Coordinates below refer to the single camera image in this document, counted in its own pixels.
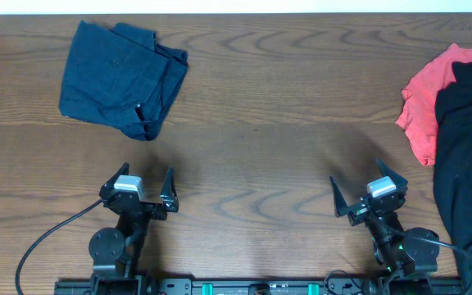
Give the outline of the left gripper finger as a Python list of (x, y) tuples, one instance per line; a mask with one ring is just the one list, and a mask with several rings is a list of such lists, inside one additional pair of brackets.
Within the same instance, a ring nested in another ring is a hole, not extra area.
[(174, 213), (179, 211), (179, 199), (175, 188), (175, 173), (173, 167), (170, 167), (166, 172), (160, 197), (167, 211)]
[(120, 169), (100, 188), (101, 193), (106, 193), (114, 189), (114, 184), (122, 175), (129, 174), (129, 163), (125, 162)]

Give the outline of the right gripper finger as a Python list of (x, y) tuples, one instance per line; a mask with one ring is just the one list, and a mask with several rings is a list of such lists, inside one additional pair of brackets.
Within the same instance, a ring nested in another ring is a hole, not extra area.
[(338, 185), (332, 176), (329, 177), (333, 196), (334, 196), (334, 214), (336, 217), (341, 217), (347, 214), (347, 203), (343, 197)]
[(377, 158), (376, 159), (376, 164), (377, 167), (379, 168), (379, 171), (382, 176), (387, 176), (389, 177), (394, 184), (397, 187), (397, 190), (400, 192), (406, 192), (408, 187), (408, 181), (403, 178), (401, 175), (399, 175), (397, 172), (389, 168), (381, 159)]

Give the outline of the black t-shirt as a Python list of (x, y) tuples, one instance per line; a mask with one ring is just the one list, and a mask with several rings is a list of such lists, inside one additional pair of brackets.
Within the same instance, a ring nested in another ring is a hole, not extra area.
[(438, 92), (433, 195), (452, 243), (472, 255), (472, 62), (452, 65)]

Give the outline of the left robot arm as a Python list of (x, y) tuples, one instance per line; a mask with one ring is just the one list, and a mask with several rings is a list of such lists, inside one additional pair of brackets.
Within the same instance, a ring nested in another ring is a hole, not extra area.
[(143, 180), (129, 174), (125, 163), (101, 188), (100, 200), (105, 208), (119, 216), (117, 225), (100, 229), (90, 239), (88, 251), (93, 259), (90, 277), (91, 295), (153, 295), (158, 283), (138, 271), (138, 262), (152, 220), (166, 220), (179, 210), (175, 174), (166, 172), (161, 188), (161, 202), (143, 200)]

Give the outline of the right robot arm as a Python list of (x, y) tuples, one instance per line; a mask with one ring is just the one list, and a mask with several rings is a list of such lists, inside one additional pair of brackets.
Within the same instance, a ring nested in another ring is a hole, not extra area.
[(385, 275), (364, 279), (363, 294), (432, 294), (429, 276), (438, 270), (439, 236), (432, 230), (415, 227), (405, 230), (397, 209), (406, 201), (408, 181), (376, 161), (381, 177), (366, 185), (367, 194), (348, 205), (337, 183), (330, 178), (334, 214), (346, 216), (350, 225), (369, 230), (377, 262), (387, 268)]

